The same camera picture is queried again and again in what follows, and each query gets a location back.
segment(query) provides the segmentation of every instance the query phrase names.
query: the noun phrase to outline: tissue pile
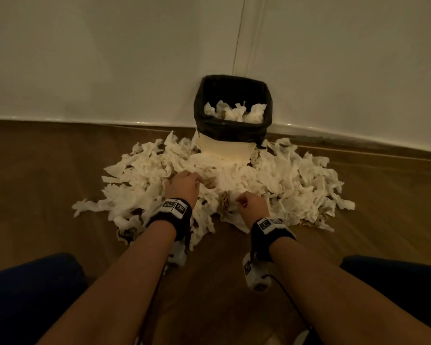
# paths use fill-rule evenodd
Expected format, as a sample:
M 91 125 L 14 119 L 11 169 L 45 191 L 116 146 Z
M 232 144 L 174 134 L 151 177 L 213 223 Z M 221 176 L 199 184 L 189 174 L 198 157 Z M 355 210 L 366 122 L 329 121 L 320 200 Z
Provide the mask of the tissue pile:
M 262 123 L 263 122 L 263 112 L 267 107 L 266 104 L 254 104 L 250 108 L 250 112 L 246 112 L 246 107 L 241 106 L 241 104 L 235 104 L 235 108 L 232 109 L 227 103 L 222 100 L 216 105 L 214 109 L 211 104 L 206 103 L 204 106 L 204 113 L 206 115 L 214 116 L 217 119 L 247 122 L 247 123 Z
M 108 220 L 118 227 L 118 238 L 132 240 L 143 232 L 142 224 L 164 199 L 163 183 L 183 170 L 197 172 L 204 179 L 193 210 L 191 250 L 207 232 L 215 231 L 211 219 L 214 213 L 219 213 L 222 221 L 249 232 L 235 202 L 244 191 L 264 197 L 271 215 L 287 225 L 311 223 L 333 231 L 325 223 L 326 216 L 334 216 L 336 206 L 355 208 L 354 202 L 340 197 L 343 182 L 336 171 L 326 168 L 327 157 L 309 153 L 301 157 L 288 138 L 275 143 L 265 140 L 263 146 L 267 149 L 255 149 L 246 165 L 198 153 L 198 132 L 192 140 L 182 138 L 178 142 L 171 132 L 164 143 L 162 139 L 137 143 L 130 154 L 122 155 L 120 162 L 105 168 L 111 175 L 102 177 L 108 183 L 102 190 L 105 199 L 75 203 L 74 216 L 82 211 L 109 211 Z

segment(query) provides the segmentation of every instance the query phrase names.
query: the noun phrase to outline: wrist strap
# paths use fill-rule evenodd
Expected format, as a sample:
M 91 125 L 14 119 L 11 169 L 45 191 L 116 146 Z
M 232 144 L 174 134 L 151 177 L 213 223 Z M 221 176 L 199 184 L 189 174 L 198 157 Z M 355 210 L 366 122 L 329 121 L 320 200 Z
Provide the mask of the wrist strap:
M 190 218 L 192 217 L 192 207 L 181 198 L 165 200 L 152 214 L 146 227 L 156 220 L 166 220 L 171 223 L 176 230 L 176 239 L 181 241 L 190 232 Z
M 273 262 L 269 248 L 280 237 L 290 237 L 297 241 L 294 233 L 281 220 L 267 217 L 257 220 L 251 229 L 251 255 L 257 253 L 259 260 Z

